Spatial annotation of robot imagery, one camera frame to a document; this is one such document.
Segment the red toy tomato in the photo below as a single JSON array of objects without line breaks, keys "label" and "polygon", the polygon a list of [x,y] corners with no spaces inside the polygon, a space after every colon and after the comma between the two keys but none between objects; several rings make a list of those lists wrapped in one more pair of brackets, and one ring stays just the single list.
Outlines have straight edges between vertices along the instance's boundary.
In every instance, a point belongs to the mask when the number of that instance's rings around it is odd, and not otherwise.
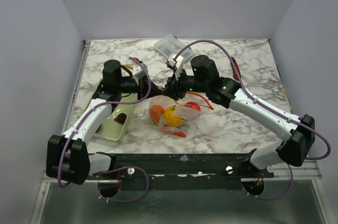
[{"label": "red toy tomato", "polygon": [[201,111],[200,105],[196,102],[193,102],[193,101],[187,102],[184,106],[191,108],[191,109],[194,109],[194,110],[197,110],[197,111]]}]

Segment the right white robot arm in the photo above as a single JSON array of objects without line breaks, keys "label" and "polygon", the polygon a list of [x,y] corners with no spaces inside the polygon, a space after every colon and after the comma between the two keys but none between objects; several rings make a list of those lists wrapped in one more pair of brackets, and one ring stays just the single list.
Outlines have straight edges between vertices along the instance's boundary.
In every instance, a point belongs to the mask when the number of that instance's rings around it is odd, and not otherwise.
[{"label": "right white robot arm", "polygon": [[266,167],[282,162],[302,166],[315,141],[313,117],[284,112],[245,90],[239,82],[221,77],[214,61],[206,55],[191,60],[191,76],[183,70],[183,62],[182,57],[166,62],[173,70],[173,76],[167,80],[167,96],[179,100],[188,91],[205,93],[212,103],[250,117],[279,138],[277,143],[249,153],[243,164],[246,176],[253,178]]}]

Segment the orange toy carrot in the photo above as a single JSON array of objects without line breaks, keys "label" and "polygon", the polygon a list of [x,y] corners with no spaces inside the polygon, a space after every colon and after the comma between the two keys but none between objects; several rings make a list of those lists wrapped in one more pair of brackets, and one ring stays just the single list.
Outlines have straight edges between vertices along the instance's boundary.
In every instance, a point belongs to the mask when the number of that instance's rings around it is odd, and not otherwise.
[{"label": "orange toy carrot", "polygon": [[158,129],[165,134],[175,135],[178,137],[186,137],[186,134],[184,132],[173,130],[167,125],[160,126]]}]

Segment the yellow toy bell pepper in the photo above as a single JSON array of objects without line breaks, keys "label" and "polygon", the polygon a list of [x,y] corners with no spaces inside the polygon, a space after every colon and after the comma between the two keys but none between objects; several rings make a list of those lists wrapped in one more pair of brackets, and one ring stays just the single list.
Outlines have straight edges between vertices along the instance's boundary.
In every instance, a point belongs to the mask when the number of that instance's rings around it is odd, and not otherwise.
[{"label": "yellow toy bell pepper", "polygon": [[178,127],[183,125],[184,119],[174,116],[176,105],[169,106],[164,110],[164,119],[169,126]]}]

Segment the clear zip top bag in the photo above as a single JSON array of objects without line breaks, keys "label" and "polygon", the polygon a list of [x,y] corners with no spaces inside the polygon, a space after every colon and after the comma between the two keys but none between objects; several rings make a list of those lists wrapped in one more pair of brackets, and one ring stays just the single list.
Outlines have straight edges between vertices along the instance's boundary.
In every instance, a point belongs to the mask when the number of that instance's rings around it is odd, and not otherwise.
[{"label": "clear zip top bag", "polygon": [[166,96],[151,98],[148,115],[158,131],[168,135],[186,137],[191,122],[213,110],[213,106],[201,94],[188,92],[179,101]]}]

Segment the small orange toy pumpkin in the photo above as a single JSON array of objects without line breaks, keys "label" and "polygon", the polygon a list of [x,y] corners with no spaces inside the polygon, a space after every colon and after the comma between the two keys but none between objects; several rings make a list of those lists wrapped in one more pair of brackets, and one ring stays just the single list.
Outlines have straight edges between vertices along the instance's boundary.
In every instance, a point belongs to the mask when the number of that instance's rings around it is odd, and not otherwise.
[{"label": "small orange toy pumpkin", "polygon": [[160,118],[164,115],[164,108],[161,105],[152,105],[149,108],[149,116],[155,123],[159,123]]}]

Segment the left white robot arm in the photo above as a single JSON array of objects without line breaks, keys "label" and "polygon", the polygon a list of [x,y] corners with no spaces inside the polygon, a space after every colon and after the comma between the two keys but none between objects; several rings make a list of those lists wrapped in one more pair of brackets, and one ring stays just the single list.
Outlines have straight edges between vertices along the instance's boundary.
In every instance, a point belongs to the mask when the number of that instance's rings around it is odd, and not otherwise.
[{"label": "left white robot arm", "polygon": [[100,173],[105,179],[112,179],[117,166],[105,153],[90,155],[87,146],[100,125],[119,106],[138,104],[151,95],[154,88],[147,66],[143,61],[132,58],[135,66],[131,75],[123,77],[122,64],[108,60],[104,64],[103,88],[94,93],[88,108],[62,135],[52,135],[48,140],[46,174],[56,178],[58,185],[81,185],[88,176]]}]

